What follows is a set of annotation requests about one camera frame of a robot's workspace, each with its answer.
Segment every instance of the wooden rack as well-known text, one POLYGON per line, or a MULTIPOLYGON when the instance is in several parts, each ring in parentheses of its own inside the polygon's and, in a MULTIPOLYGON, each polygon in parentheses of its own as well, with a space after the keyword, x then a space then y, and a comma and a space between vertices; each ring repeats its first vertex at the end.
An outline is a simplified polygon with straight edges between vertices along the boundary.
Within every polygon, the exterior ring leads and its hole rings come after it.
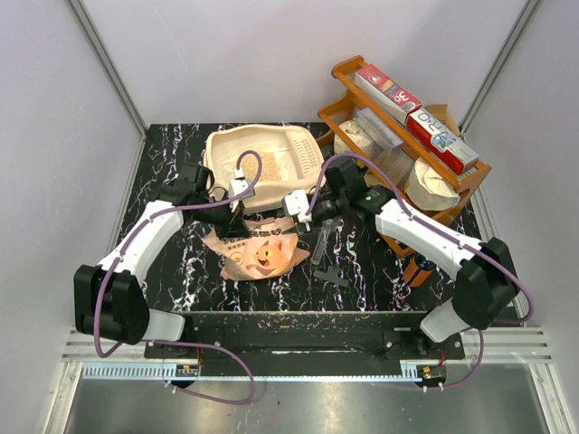
MULTIPOLYGON (((432 213, 426 212, 434 220, 440 222, 445 226, 450 226, 457 218, 462 208, 469 201, 472 194, 479 188, 479 185, 490 172, 490 166, 478 161, 473 169, 468 171, 467 175, 457 176, 446 165, 444 165, 435 155, 431 154, 412 134, 410 134, 405 127, 403 127, 396 119, 385 112, 378 106, 370 97, 368 97, 361 89, 354 84, 354 74, 360 68, 366 66, 362 56, 356 56, 347 61, 342 61, 332 69, 332 76, 340 80, 346 86, 346 93, 338 101, 321 108, 318 115, 330 127, 330 131, 318 139, 320 146, 325 146, 333 143, 335 135, 338 135, 344 142, 357 154, 365 156, 358 146, 347 136, 347 134, 340 128, 340 124, 354 116, 355 108, 365 109, 369 107, 374 113, 383 120, 383 122, 390 127, 403 141, 402 150, 413 160, 421 157, 428 163, 446 182, 448 182, 454 190, 460 195, 459 202, 454 208, 432 213)), ((388 186, 385 179, 379 174, 375 174, 385 186, 388 186)), ((403 198, 416 206, 408 198, 401 186, 401 194, 403 198)), ((388 245, 394 253, 403 258, 413 252, 409 247, 400 244, 398 241, 384 237, 388 245)))

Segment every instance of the crumpled paper bag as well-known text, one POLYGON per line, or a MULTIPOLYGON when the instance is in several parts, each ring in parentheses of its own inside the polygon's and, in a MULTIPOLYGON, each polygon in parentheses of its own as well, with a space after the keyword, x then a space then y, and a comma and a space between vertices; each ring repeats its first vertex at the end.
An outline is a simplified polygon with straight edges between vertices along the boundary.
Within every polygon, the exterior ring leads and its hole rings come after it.
POLYGON ((274 278, 287 273, 309 256, 298 248, 298 234, 283 232, 294 226, 290 217, 269 218, 261 222, 247 222, 251 237, 220 240, 212 230, 203 243, 214 252, 225 256, 221 270, 231 280, 258 280, 274 278))
POLYGON ((452 187, 421 158, 414 163, 406 194, 418 208, 425 211, 447 210, 460 199, 452 187))

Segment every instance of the bag of food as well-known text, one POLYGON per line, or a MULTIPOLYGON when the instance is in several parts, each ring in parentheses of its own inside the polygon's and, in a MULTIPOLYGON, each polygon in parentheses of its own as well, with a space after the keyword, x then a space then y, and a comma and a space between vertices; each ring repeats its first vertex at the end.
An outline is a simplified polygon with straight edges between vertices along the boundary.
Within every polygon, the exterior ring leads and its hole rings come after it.
POLYGON ((224 278, 257 280, 287 273, 309 256, 298 248, 298 234, 283 232, 294 226, 290 217, 247 222, 251 237, 220 240, 212 230, 203 243, 215 253, 225 256, 221 270, 224 278))

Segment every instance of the marble tabletop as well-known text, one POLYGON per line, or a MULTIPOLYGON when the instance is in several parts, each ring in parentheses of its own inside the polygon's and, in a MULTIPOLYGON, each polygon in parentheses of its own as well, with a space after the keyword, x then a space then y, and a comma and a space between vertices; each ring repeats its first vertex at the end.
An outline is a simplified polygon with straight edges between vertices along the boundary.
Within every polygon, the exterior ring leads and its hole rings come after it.
MULTIPOLYGON (((240 124, 153 125, 140 158, 119 239, 134 225, 153 189, 178 175, 185 160, 202 162, 205 140, 214 131, 240 124)), ((296 124, 314 137, 327 131, 323 123, 296 124)), ((474 212, 467 206, 455 222, 457 231, 479 237, 474 212)), ((236 282, 220 276, 223 258, 202 238, 208 224, 191 222, 161 250, 147 274, 144 292, 150 307, 175 311, 383 311, 425 310, 451 297, 453 283, 436 269, 419 288, 403 283, 410 258, 398 259, 387 244, 366 227, 341 221, 330 235, 319 266, 333 265, 349 281, 348 288, 314 278, 309 259, 289 273, 256 281, 236 282)), ((315 247, 315 232, 300 237, 299 247, 315 247)))

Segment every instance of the metal floor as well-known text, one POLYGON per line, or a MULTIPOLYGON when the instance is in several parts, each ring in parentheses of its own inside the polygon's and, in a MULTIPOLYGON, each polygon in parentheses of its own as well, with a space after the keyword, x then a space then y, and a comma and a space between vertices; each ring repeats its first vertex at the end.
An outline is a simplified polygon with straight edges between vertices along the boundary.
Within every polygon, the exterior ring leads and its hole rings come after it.
MULTIPOLYGON (((449 367, 450 381, 468 372, 449 367)), ((230 399, 246 383, 191 386, 230 399)), ((370 383, 271 382, 258 384, 249 406, 228 406, 172 394, 160 382, 81 380, 68 434, 148 433, 547 433, 523 365, 482 366, 473 379, 445 392, 397 391, 370 383)))

